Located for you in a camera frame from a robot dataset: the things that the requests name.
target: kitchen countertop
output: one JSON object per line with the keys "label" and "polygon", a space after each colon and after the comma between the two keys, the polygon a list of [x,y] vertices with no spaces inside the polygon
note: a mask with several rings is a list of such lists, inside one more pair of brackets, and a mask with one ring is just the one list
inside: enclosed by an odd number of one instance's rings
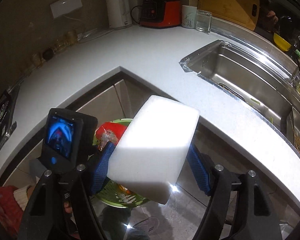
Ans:
{"label": "kitchen countertop", "polygon": [[247,104],[180,67],[183,57],[215,40],[236,44],[215,33],[181,27],[133,26],[56,55],[21,85],[13,115],[17,128],[0,151],[0,176],[44,126],[50,108],[68,106],[122,71],[199,109],[200,122],[252,161],[300,208],[300,159],[293,149]]}

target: blue gripper pad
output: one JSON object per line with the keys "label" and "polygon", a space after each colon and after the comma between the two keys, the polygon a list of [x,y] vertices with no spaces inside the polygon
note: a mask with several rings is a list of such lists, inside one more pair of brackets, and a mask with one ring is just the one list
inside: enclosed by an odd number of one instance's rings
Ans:
{"label": "blue gripper pad", "polygon": [[103,189],[104,182],[108,173],[109,158],[112,155],[115,146],[108,142],[103,150],[90,157],[88,161],[88,194],[90,196]]}
{"label": "blue gripper pad", "polygon": [[191,144],[189,147],[187,160],[199,189],[207,196],[210,196],[214,182],[214,176],[210,169],[210,165],[213,164],[212,160],[209,156],[202,155],[194,144]]}

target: white kettle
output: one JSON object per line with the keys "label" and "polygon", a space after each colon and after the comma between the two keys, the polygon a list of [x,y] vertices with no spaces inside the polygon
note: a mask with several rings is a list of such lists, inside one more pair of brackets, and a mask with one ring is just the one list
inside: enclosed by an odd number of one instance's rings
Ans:
{"label": "white kettle", "polygon": [[132,25],[128,0],[106,0],[110,29]]}

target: yellow bowl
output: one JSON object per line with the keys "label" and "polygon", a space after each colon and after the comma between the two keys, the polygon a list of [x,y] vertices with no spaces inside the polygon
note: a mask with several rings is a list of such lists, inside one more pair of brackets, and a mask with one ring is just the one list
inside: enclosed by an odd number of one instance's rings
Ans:
{"label": "yellow bowl", "polygon": [[287,52],[291,48],[290,43],[276,33],[273,34],[273,40],[277,47],[282,51]]}

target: handheld display screen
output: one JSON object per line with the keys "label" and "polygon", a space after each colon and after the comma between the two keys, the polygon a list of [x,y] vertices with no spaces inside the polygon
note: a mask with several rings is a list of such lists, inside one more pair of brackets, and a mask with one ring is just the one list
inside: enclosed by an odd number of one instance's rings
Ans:
{"label": "handheld display screen", "polygon": [[74,124],[53,115],[47,127],[46,144],[69,159],[72,150]]}

